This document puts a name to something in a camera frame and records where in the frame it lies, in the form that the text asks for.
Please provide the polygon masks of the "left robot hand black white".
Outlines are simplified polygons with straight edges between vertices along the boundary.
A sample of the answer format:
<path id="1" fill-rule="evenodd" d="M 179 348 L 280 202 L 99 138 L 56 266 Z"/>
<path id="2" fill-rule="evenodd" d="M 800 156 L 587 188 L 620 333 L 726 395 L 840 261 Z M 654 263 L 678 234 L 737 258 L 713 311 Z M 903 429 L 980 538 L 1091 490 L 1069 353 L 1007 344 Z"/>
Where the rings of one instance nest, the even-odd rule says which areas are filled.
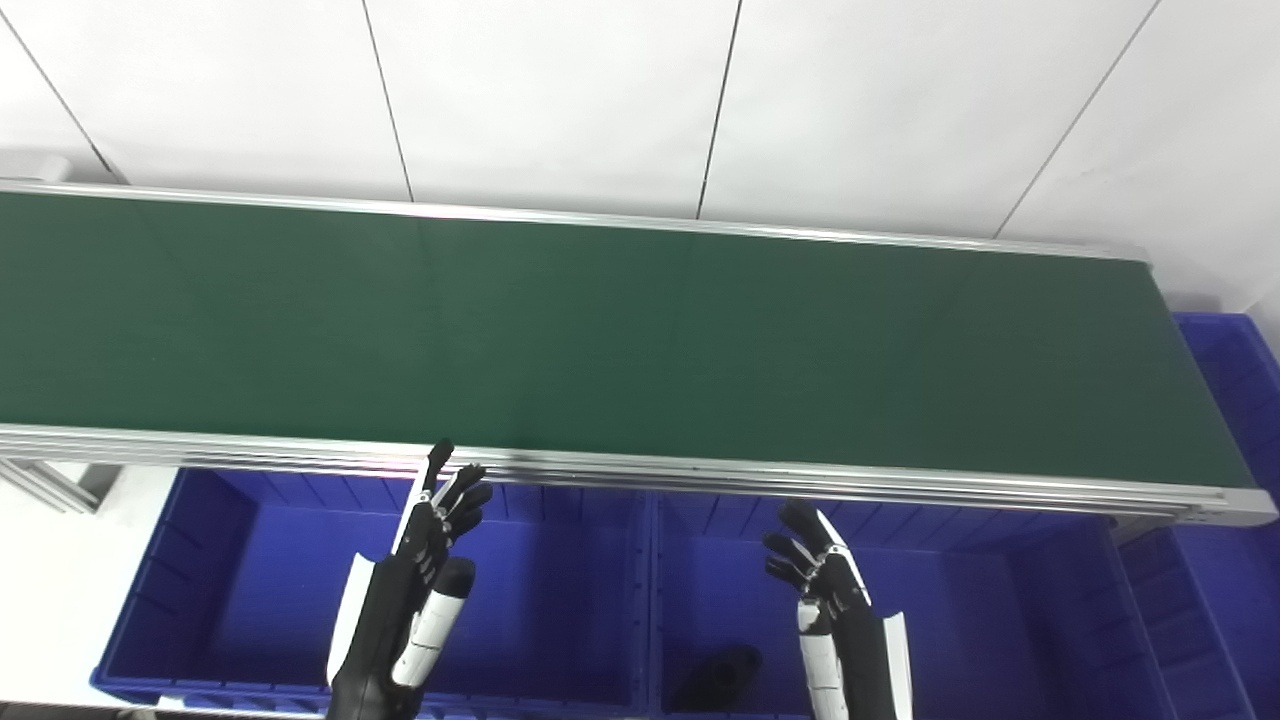
<path id="1" fill-rule="evenodd" d="M 426 680 L 471 596 L 474 560 L 457 541 L 483 520 L 493 488 L 477 464 L 440 479 L 454 452 L 438 441 L 421 466 L 392 551 L 353 557 L 332 634 L 328 719 L 416 719 Z"/>

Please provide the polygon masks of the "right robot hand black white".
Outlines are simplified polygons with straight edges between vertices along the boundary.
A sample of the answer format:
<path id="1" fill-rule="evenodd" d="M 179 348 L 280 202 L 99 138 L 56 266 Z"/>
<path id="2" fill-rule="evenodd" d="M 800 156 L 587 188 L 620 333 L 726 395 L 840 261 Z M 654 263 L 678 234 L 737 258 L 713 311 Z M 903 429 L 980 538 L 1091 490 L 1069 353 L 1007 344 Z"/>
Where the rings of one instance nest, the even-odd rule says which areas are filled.
<path id="1" fill-rule="evenodd" d="M 910 648 L 902 612 L 882 618 L 831 520 L 804 498 L 778 511 L 765 571 L 797 593 L 796 625 L 815 719 L 913 719 Z"/>

